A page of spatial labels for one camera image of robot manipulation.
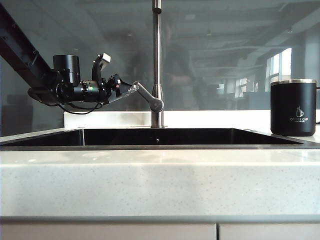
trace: ceiling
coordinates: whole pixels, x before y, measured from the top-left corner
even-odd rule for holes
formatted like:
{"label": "ceiling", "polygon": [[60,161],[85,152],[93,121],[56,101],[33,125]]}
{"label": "ceiling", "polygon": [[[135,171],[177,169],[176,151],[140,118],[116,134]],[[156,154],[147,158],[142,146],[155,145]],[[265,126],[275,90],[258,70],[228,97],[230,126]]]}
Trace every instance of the ceiling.
{"label": "ceiling", "polygon": [[[2,3],[49,64],[52,55],[77,54],[88,78],[101,51],[112,56],[108,71],[127,77],[139,51],[153,54],[152,0]],[[188,52],[195,76],[218,82],[246,77],[262,56],[297,47],[295,38],[319,16],[319,0],[163,0],[161,14],[172,20],[171,41]]]}

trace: sink rim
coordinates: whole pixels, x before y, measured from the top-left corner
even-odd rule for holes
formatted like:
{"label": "sink rim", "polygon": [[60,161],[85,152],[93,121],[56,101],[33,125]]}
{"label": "sink rim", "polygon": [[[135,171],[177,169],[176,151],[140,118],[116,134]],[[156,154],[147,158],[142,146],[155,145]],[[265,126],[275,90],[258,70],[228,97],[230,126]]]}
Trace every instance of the sink rim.
{"label": "sink rim", "polygon": [[[270,149],[320,149],[320,143],[296,139],[288,136],[275,135],[271,133],[259,132],[250,129],[223,128],[228,130],[241,130],[272,138],[288,140],[297,144],[175,144],[175,145],[62,145],[62,146],[3,146],[3,144],[15,143],[30,138],[41,138],[43,136],[57,135],[65,132],[82,131],[87,129],[118,129],[118,128],[78,128],[65,129],[58,132],[43,133],[36,136],[22,137],[0,142],[0,152],[6,151],[108,151],[108,150],[270,150]],[[148,129],[148,128],[128,128],[128,129]],[[165,129],[222,129],[222,128],[165,128]]]}

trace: white cabinet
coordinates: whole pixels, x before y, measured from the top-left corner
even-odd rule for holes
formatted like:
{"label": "white cabinet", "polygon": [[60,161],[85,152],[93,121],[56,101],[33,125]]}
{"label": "white cabinet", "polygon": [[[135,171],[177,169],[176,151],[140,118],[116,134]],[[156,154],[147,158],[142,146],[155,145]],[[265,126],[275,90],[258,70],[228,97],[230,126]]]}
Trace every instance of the white cabinet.
{"label": "white cabinet", "polygon": [[3,240],[216,240],[214,224],[2,223]]}
{"label": "white cabinet", "polygon": [[320,240],[320,223],[221,224],[219,240]]}

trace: cable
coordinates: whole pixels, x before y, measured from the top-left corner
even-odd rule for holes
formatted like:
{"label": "cable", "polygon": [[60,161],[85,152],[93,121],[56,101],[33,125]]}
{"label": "cable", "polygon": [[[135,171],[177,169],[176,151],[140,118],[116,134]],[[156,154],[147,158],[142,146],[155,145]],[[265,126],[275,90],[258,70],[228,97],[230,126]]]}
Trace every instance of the cable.
{"label": "cable", "polygon": [[[77,106],[74,105],[73,103],[67,103],[69,106],[73,107],[74,109],[82,109],[82,110],[92,110],[92,107],[82,107],[82,106]],[[101,103],[99,103],[100,107],[95,107],[95,109],[100,109],[103,107],[103,105]]]}
{"label": "cable", "polygon": [[89,114],[89,113],[93,112],[93,111],[96,110],[96,109],[102,108],[102,104],[98,102],[98,103],[95,105],[94,108],[91,108],[91,110],[90,110],[90,111],[87,111],[87,112],[72,112],[72,111],[69,111],[69,110],[65,109],[61,104],[58,104],[58,107],[61,108],[62,110],[64,110],[65,112],[69,113],[69,114],[85,115],[85,114]]}

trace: stainless steel rim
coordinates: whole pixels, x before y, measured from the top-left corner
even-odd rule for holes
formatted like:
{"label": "stainless steel rim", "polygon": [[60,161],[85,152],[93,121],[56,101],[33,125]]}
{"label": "stainless steel rim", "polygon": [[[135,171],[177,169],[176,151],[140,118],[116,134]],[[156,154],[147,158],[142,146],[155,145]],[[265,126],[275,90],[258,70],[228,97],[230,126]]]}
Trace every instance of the stainless steel rim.
{"label": "stainless steel rim", "polygon": [[278,84],[316,84],[317,80],[314,79],[290,79],[284,81],[274,81],[271,86]]}

